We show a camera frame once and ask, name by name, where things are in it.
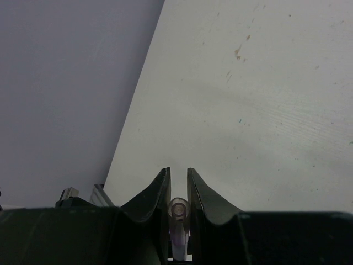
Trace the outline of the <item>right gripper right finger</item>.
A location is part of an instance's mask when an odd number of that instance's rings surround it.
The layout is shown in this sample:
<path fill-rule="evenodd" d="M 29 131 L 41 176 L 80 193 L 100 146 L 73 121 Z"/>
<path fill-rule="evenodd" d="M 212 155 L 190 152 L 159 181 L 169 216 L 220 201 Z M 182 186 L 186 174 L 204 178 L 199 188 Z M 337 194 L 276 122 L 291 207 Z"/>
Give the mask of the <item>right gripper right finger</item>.
<path fill-rule="evenodd" d="M 194 264 L 351 264 L 352 215 L 242 211 L 187 172 Z"/>

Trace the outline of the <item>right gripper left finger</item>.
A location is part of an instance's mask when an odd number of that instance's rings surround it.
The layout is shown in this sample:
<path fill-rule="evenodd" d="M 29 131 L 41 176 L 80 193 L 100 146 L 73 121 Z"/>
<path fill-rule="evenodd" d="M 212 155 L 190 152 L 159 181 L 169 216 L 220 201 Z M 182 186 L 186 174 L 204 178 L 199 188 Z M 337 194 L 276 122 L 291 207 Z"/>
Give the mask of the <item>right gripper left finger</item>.
<path fill-rule="evenodd" d="M 167 264 L 170 169 L 120 207 L 1 213 L 2 264 Z"/>

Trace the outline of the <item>clear purple pen cap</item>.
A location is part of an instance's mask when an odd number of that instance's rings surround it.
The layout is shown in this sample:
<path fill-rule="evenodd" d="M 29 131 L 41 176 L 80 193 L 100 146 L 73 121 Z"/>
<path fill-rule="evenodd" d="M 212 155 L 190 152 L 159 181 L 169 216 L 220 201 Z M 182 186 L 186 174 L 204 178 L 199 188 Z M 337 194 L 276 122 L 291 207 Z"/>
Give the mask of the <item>clear purple pen cap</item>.
<path fill-rule="evenodd" d="M 185 248 L 190 235 L 190 204 L 183 198 L 172 199 L 168 206 L 168 224 L 172 245 Z"/>

